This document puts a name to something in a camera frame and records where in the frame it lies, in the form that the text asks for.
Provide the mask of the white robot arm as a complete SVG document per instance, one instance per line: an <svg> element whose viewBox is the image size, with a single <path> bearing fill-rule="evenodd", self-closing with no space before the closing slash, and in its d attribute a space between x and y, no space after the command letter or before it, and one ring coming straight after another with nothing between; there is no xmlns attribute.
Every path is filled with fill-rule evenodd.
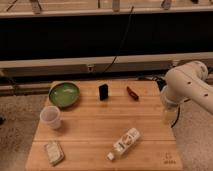
<svg viewBox="0 0 213 171"><path fill-rule="evenodd" d="M163 122L173 127L180 116L180 104L190 99L213 115L213 86L207 84L208 69L203 62L191 61L170 69L161 90Z"/></svg>

